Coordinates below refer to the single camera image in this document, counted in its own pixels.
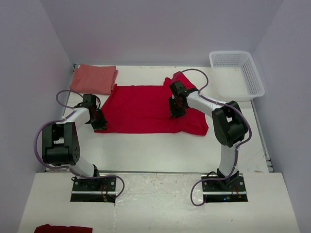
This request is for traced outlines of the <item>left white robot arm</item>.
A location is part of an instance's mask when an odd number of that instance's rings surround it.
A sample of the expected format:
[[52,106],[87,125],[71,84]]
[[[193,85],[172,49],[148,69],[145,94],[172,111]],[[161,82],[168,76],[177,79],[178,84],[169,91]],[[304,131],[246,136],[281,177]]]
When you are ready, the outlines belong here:
[[107,121],[100,109],[96,95],[84,94],[82,102],[74,106],[72,112],[61,120],[46,123],[42,134],[42,153],[36,152],[41,163],[52,169],[68,169],[77,178],[84,179],[84,185],[91,191],[101,185],[99,170],[81,155],[78,130],[90,125],[93,130],[106,130]]

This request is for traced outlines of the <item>bright red t shirt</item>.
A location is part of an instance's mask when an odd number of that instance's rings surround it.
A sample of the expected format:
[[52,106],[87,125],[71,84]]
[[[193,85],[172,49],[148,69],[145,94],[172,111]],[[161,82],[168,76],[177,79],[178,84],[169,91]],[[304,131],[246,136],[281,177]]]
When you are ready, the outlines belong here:
[[114,85],[112,94],[102,106],[106,129],[97,132],[206,135],[208,124],[204,113],[189,108],[182,117],[171,116],[171,83],[172,80],[166,78],[163,85]]

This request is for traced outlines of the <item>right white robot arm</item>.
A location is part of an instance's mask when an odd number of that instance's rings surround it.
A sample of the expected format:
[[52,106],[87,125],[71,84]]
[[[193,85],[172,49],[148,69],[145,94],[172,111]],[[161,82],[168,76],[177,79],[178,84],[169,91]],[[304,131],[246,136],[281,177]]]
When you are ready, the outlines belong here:
[[246,142],[247,133],[252,135],[238,103],[204,97],[198,89],[187,89],[181,81],[172,83],[170,90],[173,94],[169,98],[173,117],[182,117],[191,108],[212,118],[215,137],[221,144],[221,160],[216,177],[210,178],[209,182],[217,182],[217,186],[223,191],[229,190],[239,175],[239,147]]

